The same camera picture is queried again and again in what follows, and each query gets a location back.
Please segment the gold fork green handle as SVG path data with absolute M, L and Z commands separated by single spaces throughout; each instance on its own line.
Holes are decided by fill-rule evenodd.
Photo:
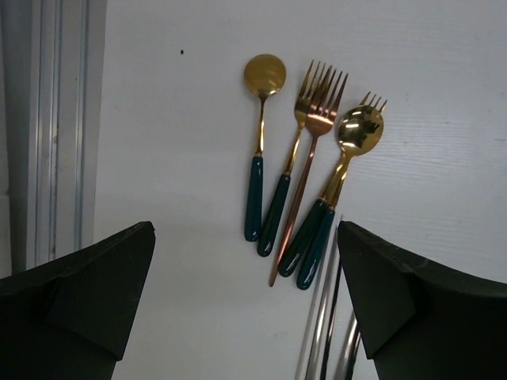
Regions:
M 292 146 L 288 151 L 288 158 L 278 180 L 267 215 L 265 216 L 264 222 L 261 226 L 261 235 L 257 243 L 257 254 L 260 257 L 268 257 L 273 250 L 277 231 L 280 225 L 281 215 L 288 195 L 288 189 L 292 178 L 292 170 L 295 164 L 301 134 L 305 128 L 305 122 L 314 92 L 323 78 L 325 69 L 325 63 L 321 66 L 321 62 L 318 61 L 317 65 L 314 66 L 314 60 L 312 60 L 299 89 L 299 94 L 296 98 L 294 107 L 297 132 Z
M 381 139 L 384 126 L 382 112 L 386 105 L 387 101 L 377 94 L 367 93 L 356 107 L 344 114 L 338 124 L 337 137 L 341 156 L 326 184 L 325 211 L 320 218 L 318 229 L 311 235 L 311 243 L 297 275 L 296 286 L 302 291 L 310 287 L 322 261 L 349 164 L 354 157 L 372 150 Z

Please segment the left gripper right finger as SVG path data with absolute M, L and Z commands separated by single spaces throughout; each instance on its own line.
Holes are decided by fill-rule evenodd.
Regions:
M 402 249 L 354 222 L 338 248 L 380 379 L 504 379 L 506 285 Z

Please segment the gold round spoon green handle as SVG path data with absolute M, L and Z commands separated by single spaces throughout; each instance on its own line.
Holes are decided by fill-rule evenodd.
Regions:
M 344 114 L 338 125 L 341 156 L 278 265 L 278 273 L 283 277 L 299 269 L 296 286 L 301 290 L 309 288 L 320 265 L 349 163 L 372 150 L 380 140 L 385 108 L 385 104 L 356 106 Z

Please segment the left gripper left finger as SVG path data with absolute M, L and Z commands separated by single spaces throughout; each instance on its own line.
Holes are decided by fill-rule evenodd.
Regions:
M 3 379 L 110 379 L 155 247 L 151 222 L 1 280 Z

